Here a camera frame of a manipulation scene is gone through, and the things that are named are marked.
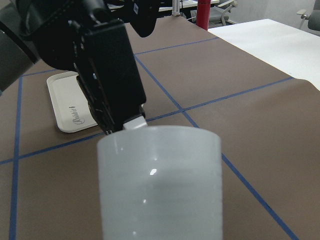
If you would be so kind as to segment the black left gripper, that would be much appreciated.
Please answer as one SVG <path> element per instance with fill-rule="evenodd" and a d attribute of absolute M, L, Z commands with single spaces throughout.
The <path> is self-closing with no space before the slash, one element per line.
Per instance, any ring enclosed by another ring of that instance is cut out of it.
<path fill-rule="evenodd" d="M 130 40 L 156 25 L 156 0 L 16 0 L 21 36 L 48 65 L 78 73 L 94 120 L 109 135 L 144 117 L 146 95 Z"/>

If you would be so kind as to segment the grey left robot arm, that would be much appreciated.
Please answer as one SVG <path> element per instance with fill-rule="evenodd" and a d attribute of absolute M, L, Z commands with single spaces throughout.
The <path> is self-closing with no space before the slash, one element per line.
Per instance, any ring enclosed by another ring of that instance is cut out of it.
<path fill-rule="evenodd" d="M 109 5 L 119 5 L 111 10 Z M 156 25 L 158 0 L 11 0 L 0 9 L 0 89 L 39 60 L 77 72 L 106 133 L 145 115 L 146 95 L 125 25 L 142 38 Z"/>

